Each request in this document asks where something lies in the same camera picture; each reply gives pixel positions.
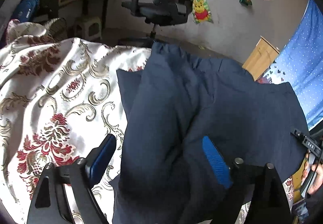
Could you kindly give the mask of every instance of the red floral pattern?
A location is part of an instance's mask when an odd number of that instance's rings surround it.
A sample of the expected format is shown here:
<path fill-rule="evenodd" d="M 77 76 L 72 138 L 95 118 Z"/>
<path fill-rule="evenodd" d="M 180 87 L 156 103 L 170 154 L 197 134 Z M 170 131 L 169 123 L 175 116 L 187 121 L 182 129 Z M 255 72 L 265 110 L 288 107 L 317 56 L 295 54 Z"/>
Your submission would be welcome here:
<path fill-rule="evenodd" d="M 294 183 L 293 183 L 293 177 L 289 177 L 285 182 L 285 192 L 288 198 L 288 201 L 292 201 L 294 198 Z"/>
<path fill-rule="evenodd" d="M 44 45 L 44 44 L 50 44 L 50 43 L 54 43 L 54 39 L 51 36 L 41 36 L 41 37 L 37 37 L 37 36 L 30 36 L 27 39 L 27 44 L 29 44 L 30 46 L 38 46 L 38 45 Z"/>
<path fill-rule="evenodd" d="M 71 84 L 69 84 L 67 86 L 67 91 L 69 93 L 71 93 L 72 91 L 74 91 L 75 89 L 78 89 L 79 88 L 79 85 L 80 85 L 80 81 L 76 78 L 74 81 L 71 82 Z"/>
<path fill-rule="evenodd" d="M 79 156 L 73 156 L 75 146 L 66 144 L 69 129 L 62 114 L 54 114 L 40 134 L 34 133 L 30 140 L 25 137 L 23 149 L 17 152 L 17 171 L 27 185 L 30 199 L 33 197 L 38 178 L 48 162 L 57 166 L 72 164 Z"/>
<path fill-rule="evenodd" d="M 57 46 L 51 46 L 45 50 L 31 50 L 26 55 L 20 57 L 18 74 L 40 76 L 45 70 L 50 73 L 54 71 L 53 66 L 60 61 L 59 49 Z"/>
<path fill-rule="evenodd" d="M 144 67 L 143 66 L 139 66 L 139 67 L 136 67 L 135 71 L 140 71 L 140 70 L 143 70 Z M 134 72 L 131 68 L 128 69 L 128 72 Z"/>
<path fill-rule="evenodd" d="M 259 84 L 272 84 L 271 77 L 267 79 L 267 77 L 263 75 L 257 80 L 257 82 Z"/>

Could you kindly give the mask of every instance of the plastic stool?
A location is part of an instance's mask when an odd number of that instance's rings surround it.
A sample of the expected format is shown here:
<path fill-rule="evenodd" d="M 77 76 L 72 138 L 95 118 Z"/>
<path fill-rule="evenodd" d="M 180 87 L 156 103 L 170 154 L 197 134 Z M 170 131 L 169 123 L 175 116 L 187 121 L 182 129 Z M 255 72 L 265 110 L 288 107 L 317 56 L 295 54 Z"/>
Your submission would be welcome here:
<path fill-rule="evenodd" d="M 74 36 L 87 41 L 102 39 L 101 19 L 99 17 L 77 18 L 74 23 Z"/>

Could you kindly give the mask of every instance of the wooden cabinet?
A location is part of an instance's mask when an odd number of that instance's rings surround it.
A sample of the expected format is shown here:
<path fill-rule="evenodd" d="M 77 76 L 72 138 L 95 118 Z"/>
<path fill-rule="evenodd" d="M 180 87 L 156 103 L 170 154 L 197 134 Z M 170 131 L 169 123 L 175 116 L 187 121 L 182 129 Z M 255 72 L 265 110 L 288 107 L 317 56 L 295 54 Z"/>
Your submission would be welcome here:
<path fill-rule="evenodd" d="M 262 36 L 242 68 L 247 70 L 256 81 L 278 57 L 279 49 L 274 48 Z"/>

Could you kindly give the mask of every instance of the human hand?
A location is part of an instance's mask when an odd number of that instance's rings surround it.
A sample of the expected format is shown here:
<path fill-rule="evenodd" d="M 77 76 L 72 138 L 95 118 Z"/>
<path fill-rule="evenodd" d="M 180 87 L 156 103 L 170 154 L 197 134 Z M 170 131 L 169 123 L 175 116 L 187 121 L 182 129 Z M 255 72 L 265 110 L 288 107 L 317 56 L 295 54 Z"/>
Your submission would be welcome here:
<path fill-rule="evenodd" d="M 307 172 L 308 167 L 309 167 L 308 161 L 306 161 L 304 164 L 303 174 L 301 176 L 302 181 L 308 176 L 308 173 L 309 173 L 309 172 Z M 314 171 L 315 168 L 316 168 L 316 164 L 313 164 L 311 170 Z M 316 170 L 316 173 L 317 173 L 317 175 L 316 175 L 316 178 L 313 182 L 313 185 L 308 190 L 308 194 L 310 194 L 310 195 L 314 194 L 323 183 L 323 165 L 321 163 L 319 164 L 318 169 Z"/>

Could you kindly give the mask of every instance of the winnie the pooh poster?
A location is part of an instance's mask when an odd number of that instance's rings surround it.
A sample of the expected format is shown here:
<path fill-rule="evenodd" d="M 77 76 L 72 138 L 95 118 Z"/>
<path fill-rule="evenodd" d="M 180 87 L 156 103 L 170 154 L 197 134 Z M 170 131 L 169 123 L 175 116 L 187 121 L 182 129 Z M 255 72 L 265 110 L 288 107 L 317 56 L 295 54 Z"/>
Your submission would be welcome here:
<path fill-rule="evenodd" d="M 193 0 L 193 16 L 195 23 L 201 23 L 203 21 L 212 21 L 211 10 L 206 0 Z"/>

